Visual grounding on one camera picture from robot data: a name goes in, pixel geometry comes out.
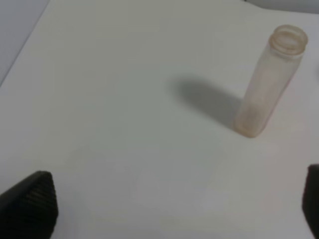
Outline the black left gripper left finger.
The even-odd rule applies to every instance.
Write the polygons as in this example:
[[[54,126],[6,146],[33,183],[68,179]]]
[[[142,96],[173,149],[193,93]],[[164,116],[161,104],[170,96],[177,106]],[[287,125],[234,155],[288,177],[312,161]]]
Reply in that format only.
[[[58,214],[52,174],[34,172],[0,195],[0,237],[49,239]]]

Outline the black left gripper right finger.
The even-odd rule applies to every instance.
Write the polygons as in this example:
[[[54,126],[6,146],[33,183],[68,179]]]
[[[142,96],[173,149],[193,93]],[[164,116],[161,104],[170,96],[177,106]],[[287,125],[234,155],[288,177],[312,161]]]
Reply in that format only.
[[[302,198],[302,210],[308,226],[314,236],[319,238],[319,165],[308,167]]]

